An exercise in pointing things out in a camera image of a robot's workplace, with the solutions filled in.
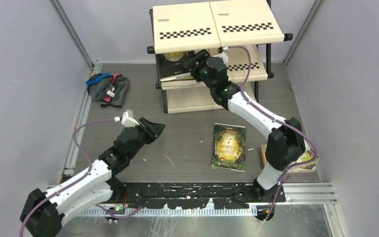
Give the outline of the yellow hardcover book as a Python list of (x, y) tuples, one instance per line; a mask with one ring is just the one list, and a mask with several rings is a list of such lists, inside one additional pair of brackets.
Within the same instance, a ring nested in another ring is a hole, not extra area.
[(169, 81), (182, 81), (182, 80), (193, 80), (193, 77), (190, 73), (176, 74), (169, 77), (161, 78), (161, 82), (169, 82)]

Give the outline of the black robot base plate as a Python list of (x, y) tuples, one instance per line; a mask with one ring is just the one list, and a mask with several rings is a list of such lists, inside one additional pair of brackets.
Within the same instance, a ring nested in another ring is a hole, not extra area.
[(269, 205), (285, 202), (283, 189), (262, 192), (246, 182), (126, 182), (114, 191), (106, 203), (126, 204), (148, 209), (205, 209), (211, 201), (215, 209), (244, 209), (251, 203)]

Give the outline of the lime green cartoon book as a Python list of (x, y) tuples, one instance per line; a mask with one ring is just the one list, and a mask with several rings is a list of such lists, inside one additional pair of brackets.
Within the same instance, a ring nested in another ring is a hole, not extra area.
[[(310, 161), (312, 157), (314, 156), (314, 149), (310, 147), (310, 144), (305, 140), (304, 141), (306, 151), (296, 160), (297, 163)], [(266, 144), (261, 145), (261, 154), (262, 154), (262, 160), (263, 160), (263, 166), (267, 164), (267, 158), (265, 155), (266, 152)], [(291, 173), (311, 173), (316, 171), (316, 164), (319, 162), (319, 157), (316, 158), (313, 162), (310, 162), (305, 165), (298, 165), (295, 167), (292, 167), (287, 171), (288, 174)]]

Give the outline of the green Alice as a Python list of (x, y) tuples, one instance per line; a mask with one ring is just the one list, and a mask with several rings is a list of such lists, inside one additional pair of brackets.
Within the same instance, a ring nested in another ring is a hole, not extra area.
[(211, 167), (246, 171), (246, 127), (214, 124)]

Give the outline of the black Moon and Sixpence book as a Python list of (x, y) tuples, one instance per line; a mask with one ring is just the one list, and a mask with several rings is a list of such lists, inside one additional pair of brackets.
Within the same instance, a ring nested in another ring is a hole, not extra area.
[(161, 78), (169, 77), (176, 74), (189, 73), (182, 66), (180, 59), (184, 56), (193, 54), (195, 54), (193, 50), (159, 54)]

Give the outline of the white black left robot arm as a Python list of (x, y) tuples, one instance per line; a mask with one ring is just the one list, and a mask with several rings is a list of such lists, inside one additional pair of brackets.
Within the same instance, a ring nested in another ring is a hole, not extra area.
[(165, 129), (162, 123), (140, 118), (124, 129), (108, 149), (88, 167), (67, 181), (42, 191), (31, 191), (20, 215), (19, 236), (28, 230), (34, 237), (55, 237), (71, 219), (82, 211), (110, 201), (120, 203), (125, 185), (116, 177), (130, 165), (144, 146), (154, 142)]

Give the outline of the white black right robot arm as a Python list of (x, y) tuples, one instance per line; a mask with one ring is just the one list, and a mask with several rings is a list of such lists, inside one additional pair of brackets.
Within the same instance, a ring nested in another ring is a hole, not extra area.
[(257, 201), (268, 202), (280, 176), (306, 151), (301, 123), (273, 114), (246, 94), (242, 86), (230, 81), (223, 58), (202, 50), (184, 56), (180, 62), (197, 82), (208, 87), (217, 105), (245, 119), (267, 138), (267, 164), (254, 179), (252, 192)]

